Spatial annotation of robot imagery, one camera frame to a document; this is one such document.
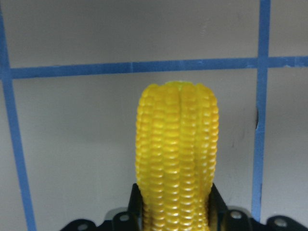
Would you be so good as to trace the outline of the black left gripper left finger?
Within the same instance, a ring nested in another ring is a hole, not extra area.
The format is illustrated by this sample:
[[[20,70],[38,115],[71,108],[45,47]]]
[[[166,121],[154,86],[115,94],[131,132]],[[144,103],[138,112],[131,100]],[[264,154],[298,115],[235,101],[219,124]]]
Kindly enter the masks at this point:
[[[140,231],[143,230],[143,198],[136,183],[132,185],[131,195],[128,203],[128,211],[132,213],[137,221]]]

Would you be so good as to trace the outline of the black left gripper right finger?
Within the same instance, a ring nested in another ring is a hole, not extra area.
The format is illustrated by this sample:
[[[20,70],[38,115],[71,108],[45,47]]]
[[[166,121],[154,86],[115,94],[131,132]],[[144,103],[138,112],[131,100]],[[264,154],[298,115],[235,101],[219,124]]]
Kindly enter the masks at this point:
[[[224,214],[228,210],[216,185],[213,183],[208,202],[208,225],[210,231],[220,231]]]

